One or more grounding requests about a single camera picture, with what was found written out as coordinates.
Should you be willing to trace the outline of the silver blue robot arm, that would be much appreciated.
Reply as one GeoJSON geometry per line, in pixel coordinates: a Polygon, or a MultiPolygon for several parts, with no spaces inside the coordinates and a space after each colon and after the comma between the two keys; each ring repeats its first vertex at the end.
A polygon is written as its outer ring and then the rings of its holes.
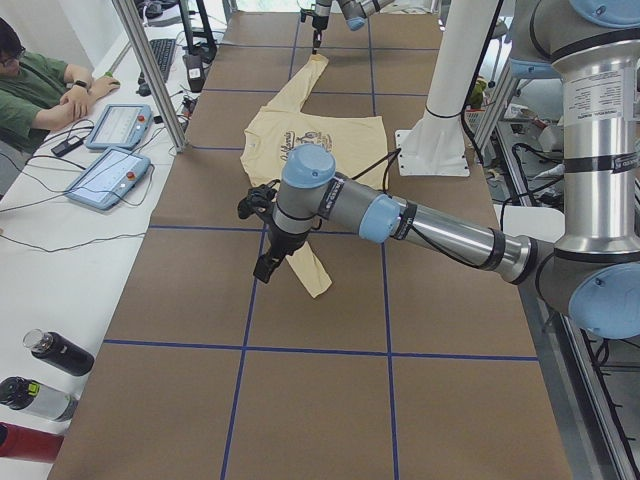
{"type": "MultiPolygon", "coordinates": [[[[380,12],[384,7],[393,3],[393,0],[339,0],[338,5],[343,14],[345,22],[351,31],[360,29],[365,20],[375,13],[380,12]]],[[[333,1],[318,0],[310,10],[302,12],[305,16],[312,17],[313,38],[312,53],[317,54],[322,44],[324,31],[329,24],[333,1]]]]}
{"type": "Polygon", "coordinates": [[[519,1],[510,64],[518,77],[557,73],[563,86],[565,231],[555,242],[511,236],[462,217],[470,183],[455,179],[459,124],[501,5],[452,3],[423,118],[401,136],[398,196],[336,169],[319,146],[296,147],[280,179],[252,188],[238,214],[265,222],[269,249],[255,276],[267,281],[300,249],[318,219],[381,243],[438,251],[538,296],[578,327],[609,339],[639,332],[639,238],[635,231],[635,1],[519,1]]]}

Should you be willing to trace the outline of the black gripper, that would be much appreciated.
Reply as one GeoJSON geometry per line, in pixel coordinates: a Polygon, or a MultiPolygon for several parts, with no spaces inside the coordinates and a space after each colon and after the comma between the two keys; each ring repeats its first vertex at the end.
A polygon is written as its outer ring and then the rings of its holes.
{"type": "Polygon", "coordinates": [[[314,29],[312,37],[312,54],[317,54],[320,48],[320,33],[327,29],[329,22],[328,16],[313,15],[312,26],[314,29]]]}
{"type": "Polygon", "coordinates": [[[305,243],[308,232],[290,233],[282,230],[274,221],[269,224],[268,238],[270,247],[266,254],[258,257],[253,276],[268,284],[272,274],[286,256],[293,255],[305,243]]]}

